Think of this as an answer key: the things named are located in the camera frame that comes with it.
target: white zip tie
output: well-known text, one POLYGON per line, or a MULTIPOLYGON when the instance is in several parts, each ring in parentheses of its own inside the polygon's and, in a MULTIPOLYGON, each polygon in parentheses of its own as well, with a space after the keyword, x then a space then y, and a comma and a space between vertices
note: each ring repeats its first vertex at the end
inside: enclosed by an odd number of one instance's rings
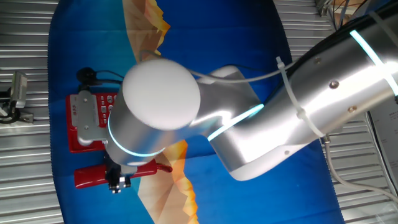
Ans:
POLYGON ((285 87, 287 94, 289 95, 290 100, 292 101, 294 107, 297 110, 297 117, 302 119, 308 127, 320 138, 324 137, 325 134, 323 134, 313 123, 312 121, 309 120, 307 114, 305 113, 305 110, 300 106, 299 102, 296 99, 296 96, 293 93, 293 89, 290 86, 289 80, 287 79, 287 74, 285 70, 285 64, 282 62, 280 57, 276 58, 276 61, 278 62, 278 68, 280 70, 280 73, 282 74, 282 79, 284 81, 285 87))

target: red box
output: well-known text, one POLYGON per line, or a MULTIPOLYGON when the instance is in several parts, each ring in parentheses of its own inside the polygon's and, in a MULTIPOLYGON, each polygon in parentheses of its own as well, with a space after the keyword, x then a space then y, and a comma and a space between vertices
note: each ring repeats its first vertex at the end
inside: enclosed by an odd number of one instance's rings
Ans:
MULTIPOLYGON (((106 128, 110 111, 114 105, 117 93, 94 93, 93 98, 96 98, 97 125, 101 128, 106 128)), ((68 128, 68 142, 69 151, 72 153, 92 152, 105 150, 102 141, 94 141, 89 146, 82 146, 77 140, 77 96, 68 95, 66 98, 67 105, 67 128, 68 128)))

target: white cylindrical cap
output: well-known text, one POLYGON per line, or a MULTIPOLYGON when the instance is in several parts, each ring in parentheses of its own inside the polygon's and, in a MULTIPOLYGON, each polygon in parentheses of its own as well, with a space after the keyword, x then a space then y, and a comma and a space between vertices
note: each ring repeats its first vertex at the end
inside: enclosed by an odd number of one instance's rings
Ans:
POLYGON ((148 60, 132 67, 122 88, 131 113, 152 128, 182 128, 199 111, 198 83, 185 67, 171 60, 148 60))

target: screw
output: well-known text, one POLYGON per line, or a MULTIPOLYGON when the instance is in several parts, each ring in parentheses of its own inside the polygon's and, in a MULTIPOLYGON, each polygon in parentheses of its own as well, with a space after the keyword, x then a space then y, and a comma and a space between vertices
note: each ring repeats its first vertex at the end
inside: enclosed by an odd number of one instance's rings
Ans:
POLYGON ((320 57, 315 57, 314 63, 319 65, 321 63, 321 58, 320 57))
POLYGON ((354 113, 356 111, 356 109, 357 109, 356 106, 352 106, 352 107, 348 108, 348 112, 354 113))
POLYGON ((335 89, 337 89, 337 87, 340 85, 340 83, 338 82, 338 81, 336 81, 336 80, 333 80, 333 81, 331 81, 330 83, 329 83, 329 87, 332 89, 332 90, 335 90, 335 89))

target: metal bracket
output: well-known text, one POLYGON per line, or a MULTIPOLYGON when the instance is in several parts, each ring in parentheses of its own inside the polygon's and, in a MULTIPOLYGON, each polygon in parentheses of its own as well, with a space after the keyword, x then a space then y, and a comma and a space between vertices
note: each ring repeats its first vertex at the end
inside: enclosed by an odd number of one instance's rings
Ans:
POLYGON ((93 141, 105 140, 106 128, 100 128, 97 124, 98 112, 93 95, 87 90, 82 90, 77 100, 79 143, 82 146, 89 146, 93 141))
POLYGON ((328 15, 328 9, 330 5, 330 0, 315 0, 315 3, 317 4, 317 9, 319 12, 319 15, 321 17, 325 17, 328 15))
POLYGON ((21 117, 19 118, 19 121, 33 124, 33 114, 21 112, 21 117))

